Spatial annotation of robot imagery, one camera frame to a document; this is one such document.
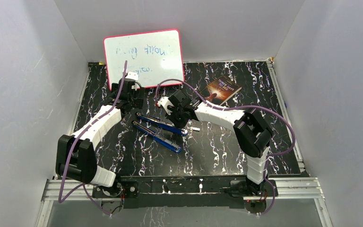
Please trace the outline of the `whiteboard with pink frame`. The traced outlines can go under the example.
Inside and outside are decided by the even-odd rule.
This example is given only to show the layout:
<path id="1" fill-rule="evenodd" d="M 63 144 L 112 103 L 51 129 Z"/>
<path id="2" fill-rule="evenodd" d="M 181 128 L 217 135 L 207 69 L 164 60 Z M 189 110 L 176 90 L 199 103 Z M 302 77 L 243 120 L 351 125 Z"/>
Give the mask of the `whiteboard with pink frame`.
<path id="1" fill-rule="evenodd" d="M 103 44 L 109 86 L 118 83 L 124 71 L 137 73 L 143 87 L 185 80 L 177 29 L 110 36 Z"/>

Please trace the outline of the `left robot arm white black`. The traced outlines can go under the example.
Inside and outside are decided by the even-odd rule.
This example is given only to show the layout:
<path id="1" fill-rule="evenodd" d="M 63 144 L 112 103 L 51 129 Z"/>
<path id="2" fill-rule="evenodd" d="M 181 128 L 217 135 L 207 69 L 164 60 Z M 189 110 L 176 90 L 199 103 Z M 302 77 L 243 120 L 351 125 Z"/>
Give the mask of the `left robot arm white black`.
<path id="1" fill-rule="evenodd" d="M 63 178 L 85 184 L 104 186 L 111 197 L 122 192 L 116 173 L 98 166 L 95 150 L 102 138 L 120 123 L 132 109 L 143 107 L 144 92 L 136 79 L 126 77 L 114 84 L 98 113 L 81 129 L 71 135 L 62 135 L 58 140 L 55 172 Z"/>

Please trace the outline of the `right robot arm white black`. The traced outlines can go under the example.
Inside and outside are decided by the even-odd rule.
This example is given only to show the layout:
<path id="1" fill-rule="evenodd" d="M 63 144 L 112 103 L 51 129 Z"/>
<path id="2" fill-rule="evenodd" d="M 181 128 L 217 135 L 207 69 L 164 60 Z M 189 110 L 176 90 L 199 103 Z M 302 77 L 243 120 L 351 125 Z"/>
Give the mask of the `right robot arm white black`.
<path id="1" fill-rule="evenodd" d="M 245 181 L 230 183 L 233 196 L 259 196 L 266 189 L 266 161 L 273 137 L 270 126 L 259 111 L 226 110 L 199 98 L 190 99 L 181 90 L 162 97 L 157 105 L 175 127 L 183 128 L 190 120 L 209 122 L 234 132 L 240 150 L 247 158 Z"/>

